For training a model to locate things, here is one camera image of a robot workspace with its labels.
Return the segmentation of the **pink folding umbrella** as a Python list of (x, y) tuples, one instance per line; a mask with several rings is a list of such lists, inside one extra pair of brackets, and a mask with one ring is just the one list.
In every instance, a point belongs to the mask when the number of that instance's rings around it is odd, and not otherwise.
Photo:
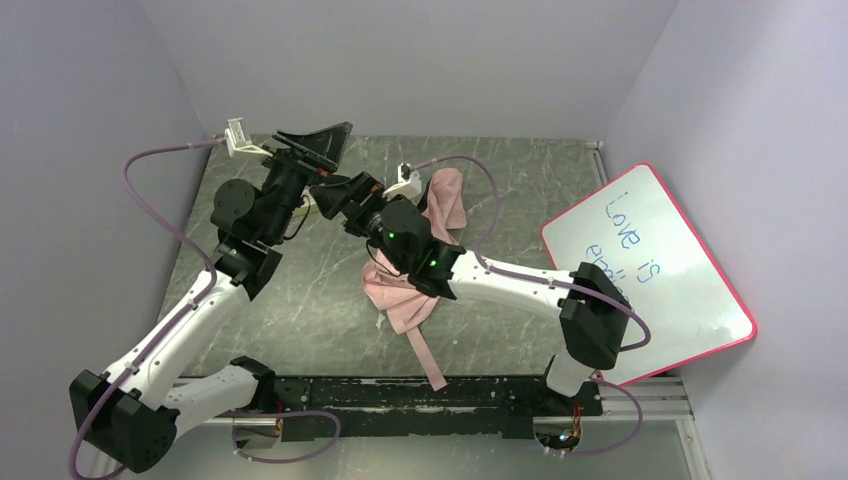
[[(433, 172), (427, 191), (422, 194), (419, 209), (430, 222), (435, 240), (456, 245), (451, 234), (467, 226), (462, 200), (463, 174), (456, 168), (441, 168)], [(445, 376), (426, 343), (420, 326), (433, 313), (438, 299), (418, 291), (410, 278), (416, 273), (425, 275), (435, 268), (432, 248), (414, 258), (408, 273), (401, 274), (388, 258), (377, 253), (361, 271), (362, 286), (374, 307), (388, 319), (394, 332), (407, 338), (431, 388), (438, 391), (447, 385)]]

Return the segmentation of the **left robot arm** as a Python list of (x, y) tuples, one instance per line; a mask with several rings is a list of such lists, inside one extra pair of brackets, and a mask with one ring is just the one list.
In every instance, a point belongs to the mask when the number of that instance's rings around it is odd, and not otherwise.
[(289, 417), (274, 371), (248, 357), (185, 385), (177, 380), (223, 323), (273, 277), (281, 261), (277, 246), (290, 239), (287, 228), (304, 190), (338, 170), (351, 130), (342, 122), (308, 134), (279, 131), (267, 149), (250, 141), (238, 120), (229, 121), (223, 138), (229, 155), (259, 161), (267, 176), (261, 186), (235, 178), (219, 187), (211, 215), (219, 242), (212, 254), (201, 255), (204, 267), (189, 291), (131, 351), (102, 372), (85, 370), (72, 381), (73, 478), (79, 477), (83, 444), (114, 459), (120, 470), (141, 473), (176, 439), (212, 418), (281, 424)]

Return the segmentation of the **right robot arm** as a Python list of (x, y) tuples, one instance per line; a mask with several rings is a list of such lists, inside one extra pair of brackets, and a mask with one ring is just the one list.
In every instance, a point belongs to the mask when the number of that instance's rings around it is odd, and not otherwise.
[(596, 265), (540, 270), (488, 259), (438, 238), (405, 188), (385, 188), (367, 173), (332, 177), (310, 193), (321, 212), (344, 218), (346, 232), (365, 239), (390, 271), (430, 298), (484, 300), (556, 320), (564, 345), (544, 375), (546, 386), (574, 396), (594, 374), (612, 369), (626, 350), (635, 318), (629, 302)]

